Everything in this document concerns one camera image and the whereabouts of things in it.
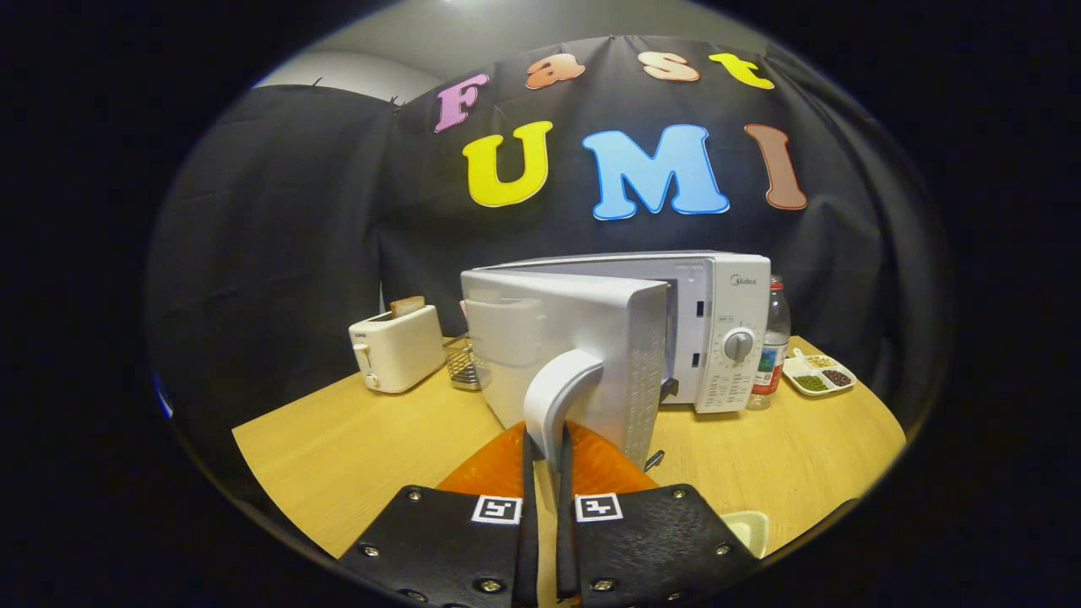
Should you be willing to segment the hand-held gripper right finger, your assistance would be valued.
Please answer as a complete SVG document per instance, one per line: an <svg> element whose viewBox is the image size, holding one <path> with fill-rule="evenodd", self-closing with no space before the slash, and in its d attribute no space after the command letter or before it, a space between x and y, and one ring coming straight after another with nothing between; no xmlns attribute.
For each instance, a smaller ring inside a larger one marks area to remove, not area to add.
<svg viewBox="0 0 1081 608"><path fill-rule="evenodd" d="M575 607L694 607L761 559L688 484L660 486L583 424L562 435L557 597Z"/></svg>

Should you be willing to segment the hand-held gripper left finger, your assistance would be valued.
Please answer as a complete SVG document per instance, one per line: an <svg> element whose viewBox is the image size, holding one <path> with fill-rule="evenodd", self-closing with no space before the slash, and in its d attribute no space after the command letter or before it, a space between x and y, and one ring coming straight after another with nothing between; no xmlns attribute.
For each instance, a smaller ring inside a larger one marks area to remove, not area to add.
<svg viewBox="0 0 1081 608"><path fill-rule="evenodd" d="M533 451L519 423L435 487L402 487L337 563L408 605L535 607Z"/></svg>

